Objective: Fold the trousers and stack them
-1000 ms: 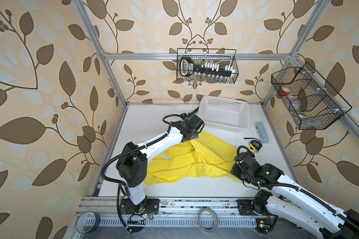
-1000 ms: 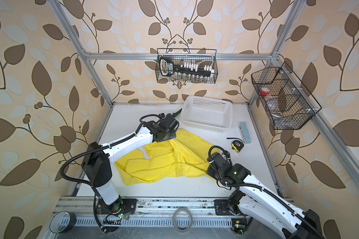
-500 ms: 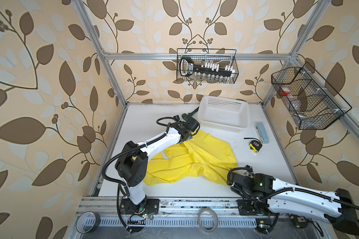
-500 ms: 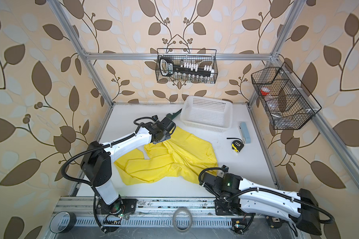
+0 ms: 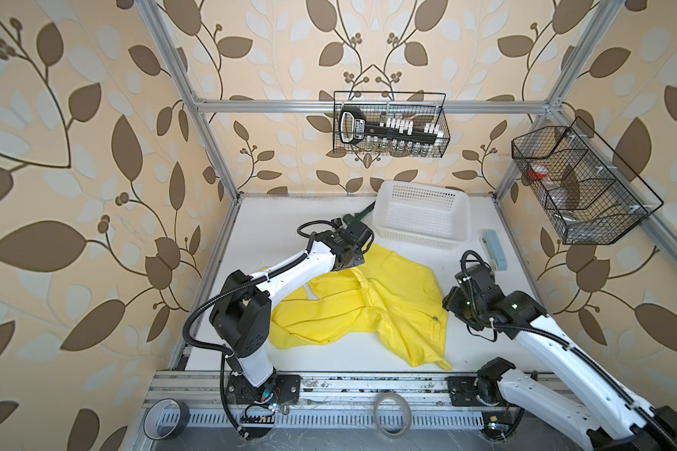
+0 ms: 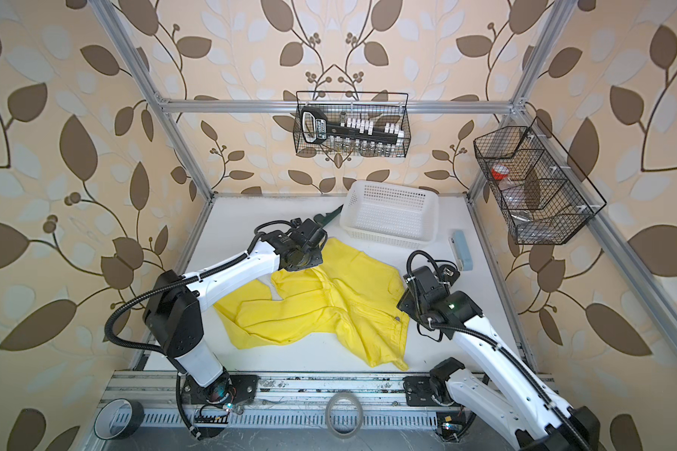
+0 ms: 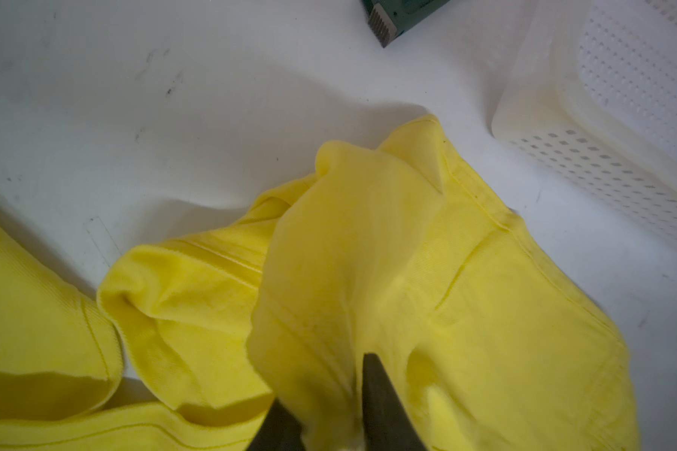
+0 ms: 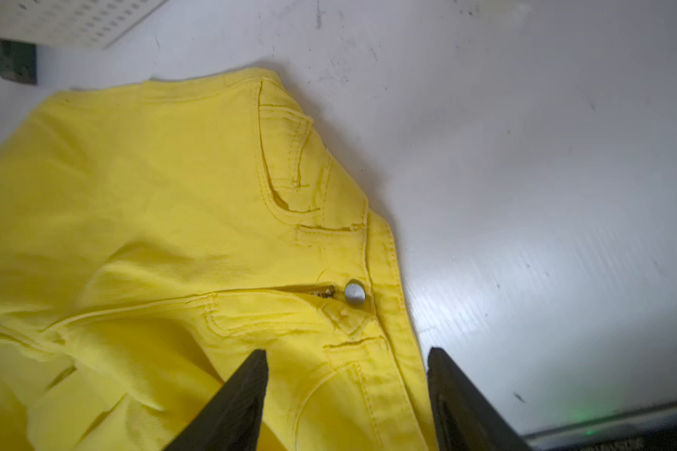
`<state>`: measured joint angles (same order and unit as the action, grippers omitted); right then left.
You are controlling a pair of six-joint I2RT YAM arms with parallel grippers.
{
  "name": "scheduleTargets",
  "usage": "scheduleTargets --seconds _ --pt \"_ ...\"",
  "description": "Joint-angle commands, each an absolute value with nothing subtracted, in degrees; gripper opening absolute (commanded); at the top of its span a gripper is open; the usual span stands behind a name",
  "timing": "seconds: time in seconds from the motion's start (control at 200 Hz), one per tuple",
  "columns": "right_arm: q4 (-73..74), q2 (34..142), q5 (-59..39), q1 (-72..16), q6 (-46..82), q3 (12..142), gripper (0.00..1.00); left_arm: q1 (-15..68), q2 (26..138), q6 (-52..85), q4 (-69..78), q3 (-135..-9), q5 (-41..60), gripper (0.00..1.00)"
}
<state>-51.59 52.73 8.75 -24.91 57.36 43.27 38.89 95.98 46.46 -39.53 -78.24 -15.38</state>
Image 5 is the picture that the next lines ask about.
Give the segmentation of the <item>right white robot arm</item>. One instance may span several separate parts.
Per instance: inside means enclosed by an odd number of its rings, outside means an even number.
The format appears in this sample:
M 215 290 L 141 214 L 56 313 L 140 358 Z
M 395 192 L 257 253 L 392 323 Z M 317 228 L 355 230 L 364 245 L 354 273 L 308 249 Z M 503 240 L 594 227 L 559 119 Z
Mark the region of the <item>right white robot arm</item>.
M 475 337 L 481 331 L 518 343 L 549 367 L 574 394 L 567 398 L 496 357 L 459 389 L 487 407 L 516 406 L 584 450 L 677 450 L 677 413 L 654 407 L 575 344 L 547 311 L 523 291 L 504 294 L 490 265 L 474 251 L 460 260 L 456 286 L 442 306 Z

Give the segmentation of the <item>yellow trousers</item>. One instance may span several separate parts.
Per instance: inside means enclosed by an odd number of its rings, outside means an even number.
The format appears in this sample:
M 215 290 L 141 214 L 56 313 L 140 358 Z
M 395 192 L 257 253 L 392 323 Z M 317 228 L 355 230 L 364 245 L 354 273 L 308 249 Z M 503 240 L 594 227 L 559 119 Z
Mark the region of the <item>yellow trousers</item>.
M 312 279 L 272 312 L 270 342 L 280 350 L 327 346 L 373 334 L 412 368 L 445 357 L 448 312 L 434 272 L 380 245 L 355 268 Z

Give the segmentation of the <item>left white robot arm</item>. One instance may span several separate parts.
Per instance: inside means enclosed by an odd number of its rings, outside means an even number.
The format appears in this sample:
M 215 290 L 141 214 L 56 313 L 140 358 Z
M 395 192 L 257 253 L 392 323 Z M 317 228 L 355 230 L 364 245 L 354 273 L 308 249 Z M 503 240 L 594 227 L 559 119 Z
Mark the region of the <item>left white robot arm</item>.
M 265 349 L 274 308 L 319 276 L 362 265 L 374 242 L 373 231 L 351 215 L 306 222 L 297 234 L 308 240 L 305 249 L 255 274 L 233 272 L 220 293 L 191 313 L 182 328 L 187 345 L 218 351 L 255 389 L 265 389 L 275 378 Z

